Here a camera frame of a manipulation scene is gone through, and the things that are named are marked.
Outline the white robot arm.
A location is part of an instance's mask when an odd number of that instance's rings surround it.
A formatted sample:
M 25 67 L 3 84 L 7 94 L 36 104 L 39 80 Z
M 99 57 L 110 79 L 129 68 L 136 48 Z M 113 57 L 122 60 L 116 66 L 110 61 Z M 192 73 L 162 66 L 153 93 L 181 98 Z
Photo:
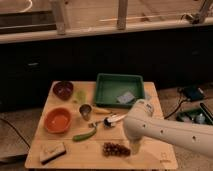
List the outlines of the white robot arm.
M 123 119 L 130 142 L 154 138 L 213 158 L 213 126 L 154 118 L 150 101 L 138 99 Z

